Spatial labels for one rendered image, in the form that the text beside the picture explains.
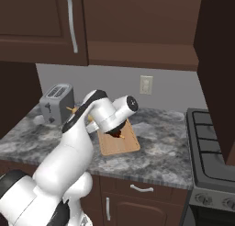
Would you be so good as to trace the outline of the dark brown cabinet door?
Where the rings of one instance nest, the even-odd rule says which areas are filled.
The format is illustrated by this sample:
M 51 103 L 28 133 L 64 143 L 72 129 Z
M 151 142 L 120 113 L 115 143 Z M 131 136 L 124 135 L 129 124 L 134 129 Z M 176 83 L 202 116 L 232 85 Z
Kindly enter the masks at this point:
M 88 64 L 83 0 L 73 0 L 73 53 L 67 0 L 0 0 L 0 61 Z
M 106 219 L 106 198 L 110 198 L 111 220 Z M 105 226 L 179 226 L 181 206 L 104 193 L 102 195 Z

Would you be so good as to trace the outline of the black stove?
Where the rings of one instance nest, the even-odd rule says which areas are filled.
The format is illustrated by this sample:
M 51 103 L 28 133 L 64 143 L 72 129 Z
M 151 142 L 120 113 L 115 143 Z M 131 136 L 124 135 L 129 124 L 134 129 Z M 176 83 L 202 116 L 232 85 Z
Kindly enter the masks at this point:
M 189 108 L 185 115 L 192 190 L 184 226 L 235 226 L 235 211 L 222 201 L 235 198 L 235 166 L 225 165 L 212 119 L 206 109 Z M 196 202 L 196 194 L 212 197 L 212 204 Z

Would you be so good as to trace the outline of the dark brown upper cabinet door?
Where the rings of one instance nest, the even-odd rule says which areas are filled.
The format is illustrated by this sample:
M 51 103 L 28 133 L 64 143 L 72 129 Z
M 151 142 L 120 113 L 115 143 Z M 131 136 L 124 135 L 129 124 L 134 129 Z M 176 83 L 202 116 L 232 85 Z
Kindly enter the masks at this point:
M 0 61 L 88 64 L 83 0 L 73 0 L 73 53 L 67 0 L 0 0 Z

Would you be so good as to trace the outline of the grey stove knob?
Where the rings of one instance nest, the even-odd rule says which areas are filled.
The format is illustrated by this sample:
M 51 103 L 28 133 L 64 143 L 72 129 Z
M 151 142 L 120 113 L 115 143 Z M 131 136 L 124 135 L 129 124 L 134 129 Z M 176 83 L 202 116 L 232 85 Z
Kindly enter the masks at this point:
M 204 206 L 208 206 L 208 205 L 212 204 L 212 197 L 210 197 L 204 193 L 196 194 L 195 200 L 196 200 L 196 202 L 201 203 Z
M 235 211 L 235 198 L 225 198 L 222 204 L 226 209 Z

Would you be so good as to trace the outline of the dark brown side panel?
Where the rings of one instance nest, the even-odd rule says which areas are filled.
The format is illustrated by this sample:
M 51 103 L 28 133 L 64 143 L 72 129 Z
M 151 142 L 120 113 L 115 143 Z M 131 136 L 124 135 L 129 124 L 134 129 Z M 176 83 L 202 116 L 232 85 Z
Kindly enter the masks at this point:
M 0 139 L 38 104 L 41 97 L 35 63 L 0 62 Z

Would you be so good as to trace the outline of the dark brown meat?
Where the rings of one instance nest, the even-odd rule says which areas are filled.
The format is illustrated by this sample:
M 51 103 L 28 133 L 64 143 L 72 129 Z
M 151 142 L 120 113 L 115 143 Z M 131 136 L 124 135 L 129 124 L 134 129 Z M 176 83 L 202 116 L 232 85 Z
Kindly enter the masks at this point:
M 121 138 L 121 129 L 125 126 L 124 123 L 120 124 L 119 126 L 115 127 L 114 129 L 107 132 L 110 136 L 114 138 Z

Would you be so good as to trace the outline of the thin orange object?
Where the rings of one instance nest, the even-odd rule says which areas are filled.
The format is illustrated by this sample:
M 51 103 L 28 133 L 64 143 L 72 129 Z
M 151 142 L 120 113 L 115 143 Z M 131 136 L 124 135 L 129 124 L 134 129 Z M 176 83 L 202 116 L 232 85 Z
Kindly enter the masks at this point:
M 78 110 L 79 107 L 74 107 L 74 108 L 66 107 L 66 108 L 69 109 L 72 112 L 72 114 L 74 114 Z M 93 117 L 92 116 L 88 115 L 87 118 L 88 118 L 88 121 L 93 121 Z

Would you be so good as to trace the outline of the dark brown lower cabinet door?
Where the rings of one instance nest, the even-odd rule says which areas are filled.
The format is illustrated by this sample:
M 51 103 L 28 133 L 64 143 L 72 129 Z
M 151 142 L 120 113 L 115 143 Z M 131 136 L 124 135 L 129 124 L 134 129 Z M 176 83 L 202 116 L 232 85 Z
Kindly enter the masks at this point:
M 106 198 L 110 198 L 111 220 L 106 219 Z M 179 226 L 181 206 L 104 193 L 102 195 L 105 226 Z

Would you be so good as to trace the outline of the grey toaster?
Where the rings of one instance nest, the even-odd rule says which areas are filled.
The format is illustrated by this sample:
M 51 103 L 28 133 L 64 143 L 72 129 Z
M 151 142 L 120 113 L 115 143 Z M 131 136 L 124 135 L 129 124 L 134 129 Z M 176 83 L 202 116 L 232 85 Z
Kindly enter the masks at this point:
M 66 107 L 74 107 L 73 86 L 53 85 L 39 100 L 39 106 L 46 123 L 62 125 L 71 115 Z

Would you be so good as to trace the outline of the wooden cutting board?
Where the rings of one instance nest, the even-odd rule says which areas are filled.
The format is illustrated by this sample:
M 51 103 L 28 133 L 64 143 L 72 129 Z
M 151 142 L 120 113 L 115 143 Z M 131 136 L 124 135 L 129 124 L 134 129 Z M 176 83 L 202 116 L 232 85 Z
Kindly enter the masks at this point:
M 121 153 L 131 153 L 140 150 L 140 144 L 129 120 L 121 130 L 121 137 L 114 138 L 109 134 L 97 131 L 100 151 L 104 156 Z

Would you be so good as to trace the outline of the white wall outlet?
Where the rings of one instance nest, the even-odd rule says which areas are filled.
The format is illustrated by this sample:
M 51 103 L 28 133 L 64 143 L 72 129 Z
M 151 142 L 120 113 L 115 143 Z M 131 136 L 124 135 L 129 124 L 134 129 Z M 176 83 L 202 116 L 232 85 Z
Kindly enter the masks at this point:
M 140 93 L 150 95 L 152 90 L 152 76 L 142 75 L 140 77 Z

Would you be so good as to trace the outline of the tall dark brown cabinet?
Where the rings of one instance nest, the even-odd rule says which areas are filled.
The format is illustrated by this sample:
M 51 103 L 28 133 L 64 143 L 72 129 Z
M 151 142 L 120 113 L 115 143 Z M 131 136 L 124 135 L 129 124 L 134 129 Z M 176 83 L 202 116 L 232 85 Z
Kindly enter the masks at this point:
M 201 2 L 194 47 L 224 162 L 235 166 L 235 0 Z

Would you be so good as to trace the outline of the wide dark brown upper cabinet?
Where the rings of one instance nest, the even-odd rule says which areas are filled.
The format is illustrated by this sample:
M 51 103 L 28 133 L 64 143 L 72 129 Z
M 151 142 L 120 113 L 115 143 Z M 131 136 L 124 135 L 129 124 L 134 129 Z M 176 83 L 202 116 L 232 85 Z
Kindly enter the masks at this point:
M 89 62 L 195 71 L 194 48 L 206 0 L 84 0 Z

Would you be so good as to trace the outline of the dark brown drawer front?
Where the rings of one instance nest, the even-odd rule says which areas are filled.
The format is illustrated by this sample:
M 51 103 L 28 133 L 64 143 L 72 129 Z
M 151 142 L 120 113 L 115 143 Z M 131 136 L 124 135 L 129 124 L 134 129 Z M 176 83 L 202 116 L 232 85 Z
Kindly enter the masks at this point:
M 153 192 L 141 193 L 129 186 L 133 184 L 140 188 L 153 187 Z M 169 186 L 157 186 L 153 184 L 135 182 L 113 177 L 100 177 L 101 190 L 107 193 L 119 194 L 127 197 L 142 198 L 154 201 L 167 202 L 183 206 L 185 204 L 187 190 Z

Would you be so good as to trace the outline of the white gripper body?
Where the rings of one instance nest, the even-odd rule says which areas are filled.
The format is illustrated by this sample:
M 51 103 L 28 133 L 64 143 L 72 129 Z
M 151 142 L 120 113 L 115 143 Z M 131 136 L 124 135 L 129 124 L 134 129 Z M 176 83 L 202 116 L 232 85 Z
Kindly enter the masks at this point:
M 92 121 L 86 126 L 86 130 L 88 133 L 93 133 L 93 132 L 99 130 L 99 127 L 94 121 Z

